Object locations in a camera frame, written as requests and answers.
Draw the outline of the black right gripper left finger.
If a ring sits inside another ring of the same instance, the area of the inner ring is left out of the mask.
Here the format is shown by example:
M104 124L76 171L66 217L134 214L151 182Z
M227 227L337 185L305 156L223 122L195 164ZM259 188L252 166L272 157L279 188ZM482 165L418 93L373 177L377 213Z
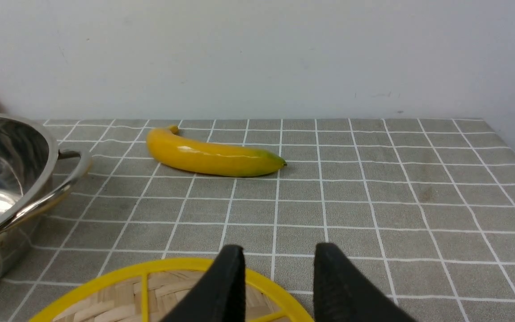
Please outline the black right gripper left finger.
M162 322L243 322L246 313L243 247L226 245L196 285Z

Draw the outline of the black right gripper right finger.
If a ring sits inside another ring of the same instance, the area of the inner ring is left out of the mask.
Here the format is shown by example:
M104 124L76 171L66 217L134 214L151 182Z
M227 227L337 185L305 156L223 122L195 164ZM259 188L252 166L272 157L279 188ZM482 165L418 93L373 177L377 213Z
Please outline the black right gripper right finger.
M318 243L313 261L316 322L414 322L335 243Z

